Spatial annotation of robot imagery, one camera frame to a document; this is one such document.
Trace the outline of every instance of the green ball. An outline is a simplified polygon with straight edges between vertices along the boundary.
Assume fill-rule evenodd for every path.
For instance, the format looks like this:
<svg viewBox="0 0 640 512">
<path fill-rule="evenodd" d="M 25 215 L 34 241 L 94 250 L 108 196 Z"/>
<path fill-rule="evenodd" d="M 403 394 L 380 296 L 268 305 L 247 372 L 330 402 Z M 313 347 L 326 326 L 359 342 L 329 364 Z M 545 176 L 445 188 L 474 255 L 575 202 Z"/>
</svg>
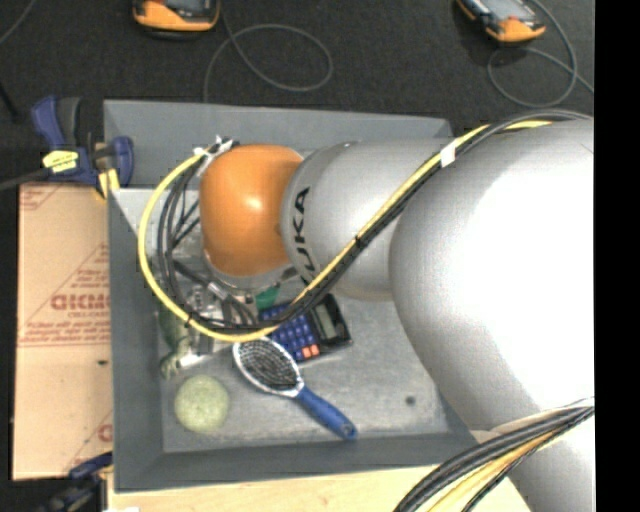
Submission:
<svg viewBox="0 0 640 512">
<path fill-rule="evenodd" d="M 185 428 L 198 433 L 212 432 L 227 418 L 229 393 L 218 380 L 196 375 L 182 383 L 173 405 Z"/>
</svg>

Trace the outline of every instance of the calculator keypad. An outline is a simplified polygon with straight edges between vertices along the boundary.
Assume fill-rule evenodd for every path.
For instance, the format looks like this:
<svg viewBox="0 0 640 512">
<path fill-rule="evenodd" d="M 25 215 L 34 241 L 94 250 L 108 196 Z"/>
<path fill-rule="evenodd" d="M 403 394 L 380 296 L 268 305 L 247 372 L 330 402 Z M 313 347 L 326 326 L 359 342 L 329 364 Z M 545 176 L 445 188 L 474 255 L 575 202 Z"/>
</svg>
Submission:
<svg viewBox="0 0 640 512">
<path fill-rule="evenodd" d="M 262 311 L 259 317 L 261 320 L 268 320 L 286 308 L 287 304 L 275 306 Z M 318 340 L 305 315 L 289 320 L 273 331 L 270 336 L 282 345 L 296 361 L 305 361 L 320 354 Z"/>
</svg>

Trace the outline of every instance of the cardboard sheet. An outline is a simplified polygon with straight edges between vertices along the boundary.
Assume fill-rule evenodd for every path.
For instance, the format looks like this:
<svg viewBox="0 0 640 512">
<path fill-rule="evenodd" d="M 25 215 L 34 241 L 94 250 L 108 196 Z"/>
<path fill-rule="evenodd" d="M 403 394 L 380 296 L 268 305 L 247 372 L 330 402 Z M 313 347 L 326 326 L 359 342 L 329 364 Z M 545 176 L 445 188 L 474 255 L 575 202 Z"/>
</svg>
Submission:
<svg viewBox="0 0 640 512">
<path fill-rule="evenodd" d="M 13 478 L 63 476 L 112 448 L 105 200 L 20 189 Z"/>
</svg>

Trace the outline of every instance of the yellow cable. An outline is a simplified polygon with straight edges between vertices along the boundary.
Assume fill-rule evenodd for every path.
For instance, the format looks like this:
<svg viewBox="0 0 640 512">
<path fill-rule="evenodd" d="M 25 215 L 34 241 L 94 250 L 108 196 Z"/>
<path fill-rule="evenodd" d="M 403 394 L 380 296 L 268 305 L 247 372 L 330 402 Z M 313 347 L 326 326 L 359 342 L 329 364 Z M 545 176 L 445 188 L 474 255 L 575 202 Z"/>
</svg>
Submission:
<svg viewBox="0 0 640 512">
<path fill-rule="evenodd" d="M 140 227 L 138 228 L 138 259 L 140 261 L 140 270 L 144 275 L 145 280 L 151 287 L 153 293 L 158 297 L 160 302 L 164 304 L 164 306 L 171 311 L 174 315 L 180 318 L 186 325 L 193 327 L 198 330 L 202 334 L 207 336 L 211 336 L 212 338 L 218 339 L 220 341 L 229 341 L 229 342 L 239 342 L 239 341 L 253 341 L 262 336 L 266 336 L 267 334 L 273 332 L 276 327 L 269 327 L 266 329 L 261 329 L 260 331 L 248 333 L 248 334 L 224 334 L 220 332 L 215 332 L 206 327 L 200 325 L 195 322 L 191 316 L 184 311 L 179 305 L 177 305 L 171 298 L 164 292 L 164 290 L 160 287 L 158 282 L 153 277 L 151 272 L 151 268 L 149 267 L 149 261 L 147 259 L 146 254 L 146 239 L 147 239 L 147 228 L 149 225 L 149 220 L 151 219 L 151 213 L 153 212 L 153 208 L 156 203 L 162 196 L 162 193 L 167 189 L 167 187 L 183 172 L 189 169 L 192 165 L 201 158 L 201 155 L 194 155 L 184 162 L 182 162 L 178 167 L 173 169 L 158 185 L 158 187 L 153 191 L 147 205 L 145 206 L 144 211 L 142 212 L 142 217 L 140 218 Z"/>
<path fill-rule="evenodd" d="M 519 128 L 534 128 L 538 126 L 543 126 L 546 124 L 550 124 L 549 121 L 524 121 L 520 123 L 514 123 L 511 126 L 508 126 L 509 129 L 519 129 Z M 467 142 L 472 137 L 476 136 L 481 131 L 485 130 L 489 125 L 483 125 L 475 130 L 472 130 L 465 135 L 454 139 L 452 145 L 454 148 L 460 147 L 462 144 Z M 151 269 L 149 267 L 149 262 L 147 260 L 146 255 L 146 235 L 147 228 L 149 224 L 149 220 L 151 218 L 151 213 L 159 201 L 162 193 L 169 187 L 169 185 L 177 179 L 183 172 L 185 172 L 188 168 L 198 161 L 201 158 L 201 155 L 194 155 L 176 168 L 174 168 L 158 185 L 158 187 L 153 191 L 147 205 L 142 213 L 142 217 L 140 219 L 140 227 L 138 229 L 138 259 L 140 260 L 140 269 L 142 274 L 151 287 L 154 294 L 158 297 L 158 299 L 165 305 L 165 307 L 171 311 L 174 315 L 180 318 L 185 322 L 185 325 L 193 327 L 197 331 L 212 338 L 215 338 L 220 341 L 225 342 L 246 342 L 246 341 L 254 341 L 263 336 L 267 336 L 268 334 L 275 331 L 278 326 L 265 327 L 263 329 L 253 331 L 250 333 L 244 334 L 225 334 L 219 331 L 213 331 L 204 327 L 203 325 L 196 322 L 191 315 L 189 315 L 184 309 L 182 309 L 178 304 L 176 304 L 171 298 L 162 290 L 160 285 L 157 283 Z M 358 240 L 364 236 L 369 229 L 377 222 L 390 208 L 392 208 L 398 200 L 402 197 L 402 195 L 409 190 L 416 182 L 418 182 L 421 178 L 427 175 L 437 164 L 440 162 L 442 158 L 442 153 L 439 152 L 433 155 L 429 160 L 424 162 L 410 177 L 405 181 L 390 197 L 385 201 L 385 203 L 378 209 L 375 215 L 360 229 L 355 238 L 351 239 L 347 245 L 338 253 L 338 255 L 329 262 L 319 273 L 318 275 L 298 294 L 298 296 L 293 300 L 293 302 L 297 302 L 301 300 L 303 297 L 307 295 L 311 290 L 313 290 L 318 284 L 320 284 L 342 261 L 345 255 L 358 243 Z"/>
<path fill-rule="evenodd" d="M 475 495 L 483 485 L 489 482 L 491 478 L 499 475 L 509 464 L 544 443 L 556 432 L 557 429 L 541 434 L 535 439 L 519 445 L 502 457 L 487 462 L 439 498 L 433 506 L 425 510 L 428 510 L 428 512 L 451 512 L 452 510 L 456 510 L 454 507 L 460 508 L 461 505 L 468 503 L 473 495 Z"/>
</svg>

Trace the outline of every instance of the blue clamp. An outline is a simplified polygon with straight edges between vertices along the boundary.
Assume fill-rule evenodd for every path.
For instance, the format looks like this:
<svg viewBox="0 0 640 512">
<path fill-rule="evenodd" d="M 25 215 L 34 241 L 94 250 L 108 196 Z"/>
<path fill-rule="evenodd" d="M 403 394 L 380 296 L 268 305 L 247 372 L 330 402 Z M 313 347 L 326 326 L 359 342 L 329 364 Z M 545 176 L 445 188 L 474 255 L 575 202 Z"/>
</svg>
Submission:
<svg viewBox="0 0 640 512">
<path fill-rule="evenodd" d="M 96 497 L 96 490 L 104 486 L 98 476 L 101 469 L 113 464 L 112 452 L 98 455 L 69 471 L 71 485 L 52 496 L 46 504 L 35 509 L 35 512 L 76 512 Z"/>
<path fill-rule="evenodd" d="M 50 153 L 43 160 L 46 178 L 50 181 L 76 181 L 103 189 L 101 174 L 96 160 L 110 158 L 118 182 L 126 186 L 131 181 L 134 168 L 133 142 L 129 137 L 119 136 L 105 148 L 90 153 L 76 142 L 76 117 L 80 98 L 58 99 L 47 96 L 31 108 L 31 120 L 36 132 L 49 145 Z"/>
</svg>

